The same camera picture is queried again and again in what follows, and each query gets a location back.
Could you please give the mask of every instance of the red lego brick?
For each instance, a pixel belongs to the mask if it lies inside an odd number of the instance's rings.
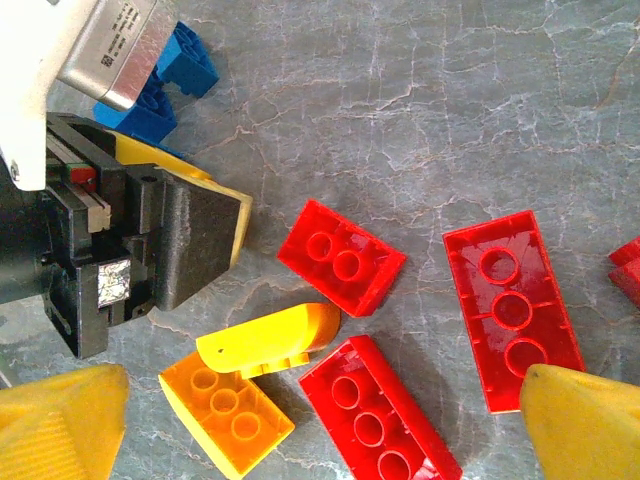
[[[356,480],[457,480],[462,469],[368,335],[351,337],[300,386]]]
[[[371,315],[407,256],[309,200],[278,258],[352,317]]]
[[[623,267],[627,263],[640,258],[640,237],[631,240],[609,255],[616,267]]]
[[[444,235],[491,413],[520,410],[534,363],[584,362],[532,211]]]
[[[618,267],[609,278],[640,308],[640,237],[620,247],[609,258]]]

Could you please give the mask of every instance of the barcode sticker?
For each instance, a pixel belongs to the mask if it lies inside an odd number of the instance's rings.
[[[110,30],[103,42],[100,64],[111,68],[122,58],[123,51],[131,48],[142,28],[142,15],[140,10],[130,0],[122,2],[122,6],[114,15],[110,23]]]

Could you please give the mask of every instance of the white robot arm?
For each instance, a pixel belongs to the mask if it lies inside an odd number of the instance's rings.
[[[19,189],[45,188],[53,81],[126,110],[176,23],[170,0],[0,2],[0,154]]]

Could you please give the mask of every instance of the yellow plastic block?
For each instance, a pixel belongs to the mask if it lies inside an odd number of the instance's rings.
[[[255,383],[238,372],[214,372],[197,352],[159,378],[178,418],[231,480],[245,476],[293,431]]]
[[[240,371],[242,378],[309,363],[340,328],[340,309],[330,303],[303,303],[196,340],[198,352],[216,372]]]

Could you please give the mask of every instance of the marble surface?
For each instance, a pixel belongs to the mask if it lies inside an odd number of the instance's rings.
[[[372,335],[467,479],[541,479],[519,414],[487,414],[442,233],[535,210],[590,372],[640,383],[640,315],[606,255],[639,234],[637,0],[184,0],[221,80],[170,87],[167,144],[255,198],[235,269],[170,313],[114,328],[75,360],[38,299],[0,306],[23,381],[116,362],[130,374],[112,478],[221,479],[170,410],[157,374],[204,333],[320,300],[275,254],[314,197],[409,255]],[[92,102],[56,86],[51,108]],[[247,479],[351,478],[297,386],[258,379],[296,424]]]

